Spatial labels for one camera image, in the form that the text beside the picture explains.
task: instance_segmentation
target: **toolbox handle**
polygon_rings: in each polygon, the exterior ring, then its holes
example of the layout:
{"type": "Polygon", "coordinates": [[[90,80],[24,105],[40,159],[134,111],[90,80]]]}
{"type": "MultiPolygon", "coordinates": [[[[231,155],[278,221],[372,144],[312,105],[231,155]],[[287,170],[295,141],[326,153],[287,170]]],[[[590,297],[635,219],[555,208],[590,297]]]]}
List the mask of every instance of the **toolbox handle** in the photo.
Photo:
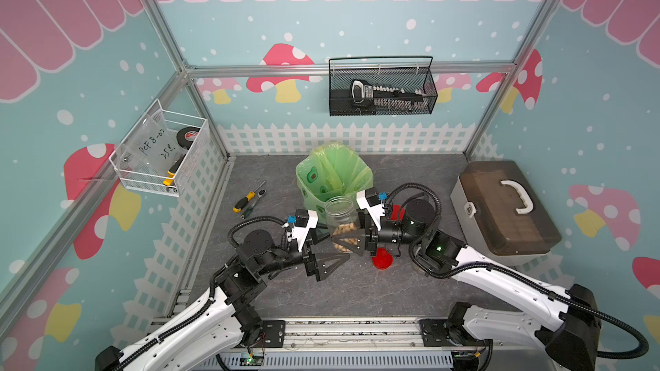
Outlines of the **toolbox handle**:
{"type": "Polygon", "coordinates": [[[522,185],[520,185],[515,180],[501,180],[499,181],[499,183],[502,185],[513,186],[514,189],[516,189],[518,196],[520,196],[520,199],[523,201],[523,205],[525,206],[524,208],[516,208],[516,212],[518,212],[518,215],[525,215],[532,212],[532,210],[534,209],[534,203],[532,202],[532,198],[529,197],[529,194],[527,194],[527,191],[524,189],[522,185]]]}

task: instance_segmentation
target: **plastic bag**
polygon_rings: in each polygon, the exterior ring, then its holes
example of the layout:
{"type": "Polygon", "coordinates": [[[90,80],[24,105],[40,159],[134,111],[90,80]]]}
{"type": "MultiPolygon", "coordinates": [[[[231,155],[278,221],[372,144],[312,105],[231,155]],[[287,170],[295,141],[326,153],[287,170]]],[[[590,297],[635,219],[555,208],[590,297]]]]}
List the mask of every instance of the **plastic bag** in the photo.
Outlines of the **plastic bag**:
{"type": "Polygon", "coordinates": [[[374,173],[350,147],[329,142],[309,153],[296,167],[296,183],[306,209],[317,211],[326,221],[326,201],[347,196],[358,208],[355,195],[374,186],[374,173]]]}

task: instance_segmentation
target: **wire mesh basket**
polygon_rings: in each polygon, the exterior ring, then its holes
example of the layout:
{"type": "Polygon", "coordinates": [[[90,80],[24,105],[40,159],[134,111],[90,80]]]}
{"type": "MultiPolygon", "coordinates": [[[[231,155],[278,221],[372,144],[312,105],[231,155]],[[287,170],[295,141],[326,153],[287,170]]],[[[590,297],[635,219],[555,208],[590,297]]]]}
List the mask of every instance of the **wire mesh basket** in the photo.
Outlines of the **wire mesh basket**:
{"type": "Polygon", "coordinates": [[[328,60],[330,116],[431,114],[438,92],[432,56],[328,60]]]}
{"type": "MultiPolygon", "coordinates": [[[[136,161],[135,154],[124,149],[121,152],[115,149],[108,159],[117,175],[119,175],[121,184],[126,189],[178,197],[186,189],[190,176],[197,168],[197,162],[200,160],[202,152],[210,144],[209,124],[205,119],[197,116],[166,111],[162,108],[158,99],[149,107],[143,119],[145,116],[151,117],[164,132],[171,135],[175,140],[179,130],[190,126],[199,128],[197,136],[181,160],[174,176],[169,173],[163,175],[144,162],[136,161]]],[[[143,119],[135,124],[118,146],[130,143],[139,136],[136,128],[143,119]]],[[[175,157],[172,157],[172,165],[176,162],[175,159],[175,157]]]]}

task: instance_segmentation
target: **screwdriver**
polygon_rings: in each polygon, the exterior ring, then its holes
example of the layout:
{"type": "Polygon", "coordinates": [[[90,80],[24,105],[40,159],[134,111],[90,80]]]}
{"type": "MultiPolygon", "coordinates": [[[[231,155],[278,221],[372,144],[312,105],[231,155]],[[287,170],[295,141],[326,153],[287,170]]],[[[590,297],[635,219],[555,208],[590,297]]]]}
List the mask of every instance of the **screwdriver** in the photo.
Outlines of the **screwdriver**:
{"type": "Polygon", "coordinates": [[[241,198],[240,201],[236,202],[236,204],[234,205],[234,212],[239,213],[240,211],[242,211],[243,208],[246,207],[248,202],[250,202],[250,200],[252,200],[252,198],[254,198],[254,195],[256,195],[255,191],[258,190],[265,183],[266,183],[266,181],[263,181],[258,187],[256,187],[256,189],[250,191],[249,194],[245,195],[243,198],[241,198]]]}

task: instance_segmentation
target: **gray floor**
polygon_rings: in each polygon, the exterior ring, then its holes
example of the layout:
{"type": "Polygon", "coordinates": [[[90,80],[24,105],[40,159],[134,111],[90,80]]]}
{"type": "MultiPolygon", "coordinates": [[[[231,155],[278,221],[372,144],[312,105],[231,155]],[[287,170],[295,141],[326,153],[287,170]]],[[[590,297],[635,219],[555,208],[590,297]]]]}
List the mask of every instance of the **gray floor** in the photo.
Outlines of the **gray floor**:
{"type": "MultiPolygon", "coordinates": [[[[363,155],[374,171],[378,190],[392,191],[406,182],[427,185],[440,196],[442,219],[440,228],[450,235],[463,237],[451,206],[450,193],[458,174],[465,168],[463,155],[363,155]]],[[[193,296],[208,287],[208,278],[233,254],[227,242],[227,231],[242,219],[232,210],[246,192],[266,179],[267,194],[252,216],[272,215],[286,219],[302,206],[302,195],[296,186],[294,169],[304,156],[239,156],[230,175],[220,211],[206,247],[193,296]]],[[[397,196],[401,203],[407,190],[397,196]]],[[[279,238],[281,232],[272,223],[254,224],[240,231],[244,235],[264,228],[279,238]]],[[[414,267],[403,247],[403,256],[395,258],[385,271],[376,269],[367,255],[351,259],[325,281],[307,277],[302,267],[290,269],[273,279],[254,301],[261,317],[284,316],[446,316],[454,301],[465,301],[490,309],[510,309],[507,303],[474,286],[454,279],[425,277],[414,267]]],[[[314,251],[334,251],[332,243],[321,243],[314,251]]]]}

